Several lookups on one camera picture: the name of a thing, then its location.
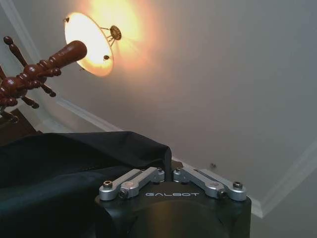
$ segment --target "black cloth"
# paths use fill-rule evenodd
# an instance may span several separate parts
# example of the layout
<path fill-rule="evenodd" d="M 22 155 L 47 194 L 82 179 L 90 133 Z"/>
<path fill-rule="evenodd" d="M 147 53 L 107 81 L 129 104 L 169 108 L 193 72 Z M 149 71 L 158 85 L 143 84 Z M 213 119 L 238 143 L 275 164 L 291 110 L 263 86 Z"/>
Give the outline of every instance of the black cloth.
<path fill-rule="evenodd" d="M 149 166 L 170 171 L 171 151 L 133 132 L 51 133 L 0 147 L 0 237 L 80 237 L 102 182 Z"/>

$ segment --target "dark wooden furniture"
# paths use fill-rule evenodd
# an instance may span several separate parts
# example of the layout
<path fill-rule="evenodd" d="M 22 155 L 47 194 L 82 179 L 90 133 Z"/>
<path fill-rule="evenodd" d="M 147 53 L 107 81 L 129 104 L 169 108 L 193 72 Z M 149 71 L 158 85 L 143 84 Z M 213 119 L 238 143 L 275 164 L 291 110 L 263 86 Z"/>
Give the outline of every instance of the dark wooden furniture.
<path fill-rule="evenodd" d="M 24 115 L 15 109 L 11 112 L 14 116 L 19 117 L 19 122 L 10 123 L 4 118 L 0 118 L 0 146 L 21 139 L 25 136 L 41 134 L 32 127 Z"/>

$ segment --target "silver metal bracket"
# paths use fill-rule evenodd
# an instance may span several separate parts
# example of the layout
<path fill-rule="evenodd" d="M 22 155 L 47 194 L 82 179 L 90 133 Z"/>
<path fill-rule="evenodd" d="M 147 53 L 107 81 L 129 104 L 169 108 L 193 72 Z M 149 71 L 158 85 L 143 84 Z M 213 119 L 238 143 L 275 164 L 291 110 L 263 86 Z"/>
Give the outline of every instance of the silver metal bracket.
<path fill-rule="evenodd" d="M 198 171 L 200 174 L 206 176 L 207 178 L 219 182 L 218 175 L 214 174 L 209 170 L 200 170 Z M 244 201 L 247 199 L 247 189 L 239 182 L 230 182 L 230 181 L 222 181 L 221 182 L 225 189 L 229 198 L 235 201 Z"/>
<path fill-rule="evenodd" d="M 199 172 L 191 168 L 177 168 L 174 171 L 175 182 L 193 182 L 205 191 L 209 197 L 221 199 L 225 195 L 225 188 L 220 182 L 210 180 Z"/>
<path fill-rule="evenodd" d="M 148 182 L 162 182 L 164 181 L 164 171 L 160 168 L 149 167 L 138 176 L 130 181 L 126 181 L 121 185 L 119 197 L 127 199 L 135 197 L 139 194 L 139 190 Z"/>
<path fill-rule="evenodd" d="M 102 201 L 110 201 L 117 197 L 120 191 L 120 185 L 135 176 L 139 175 L 142 171 L 138 169 L 133 169 L 121 177 L 117 178 L 115 181 L 105 181 L 104 184 L 99 188 L 99 198 Z"/>
<path fill-rule="evenodd" d="M 203 189 L 207 196 L 223 198 L 227 195 L 235 201 L 247 199 L 247 190 L 240 182 L 223 181 L 220 177 L 209 170 L 194 170 L 190 168 L 177 168 L 173 172 L 175 182 L 193 182 Z"/>

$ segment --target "hex bolt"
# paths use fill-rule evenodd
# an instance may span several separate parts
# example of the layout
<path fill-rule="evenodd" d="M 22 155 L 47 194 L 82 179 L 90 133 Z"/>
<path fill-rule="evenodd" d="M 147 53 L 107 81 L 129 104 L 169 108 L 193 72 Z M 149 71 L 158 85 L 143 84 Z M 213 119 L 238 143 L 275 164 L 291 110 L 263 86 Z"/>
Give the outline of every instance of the hex bolt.
<path fill-rule="evenodd" d="M 233 182 L 232 186 L 234 188 L 243 188 L 243 184 L 237 181 Z"/>
<path fill-rule="evenodd" d="M 227 193 L 225 190 L 220 190 L 218 191 L 218 198 L 219 199 L 224 199 L 226 197 Z"/>
<path fill-rule="evenodd" d="M 112 181 L 104 181 L 103 186 L 104 186 L 104 188 L 111 188 L 112 187 Z"/>
<path fill-rule="evenodd" d="M 120 192 L 119 192 L 119 198 L 121 198 L 121 199 L 126 199 L 127 197 L 128 197 L 128 191 L 127 190 L 125 190 L 125 189 L 123 189 L 123 190 L 121 190 Z"/>

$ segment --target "white ceiling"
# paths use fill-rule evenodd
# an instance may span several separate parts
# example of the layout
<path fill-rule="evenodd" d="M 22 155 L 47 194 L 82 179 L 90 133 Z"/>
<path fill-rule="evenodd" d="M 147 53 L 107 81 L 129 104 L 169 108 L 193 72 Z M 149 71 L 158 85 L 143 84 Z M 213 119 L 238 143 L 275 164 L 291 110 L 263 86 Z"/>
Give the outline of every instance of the white ceiling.
<path fill-rule="evenodd" d="M 317 1 L 12 2 L 36 46 L 32 59 L 64 46 L 69 12 L 121 28 L 111 75 L 70 65 L 51 79 L 59 95 L 169 145 L 192 166 L 217 164 L 216 173 L 242 181 L 259 201 L 316 140 Z M 54 100 L 42 100 L 63 120 Z"/>

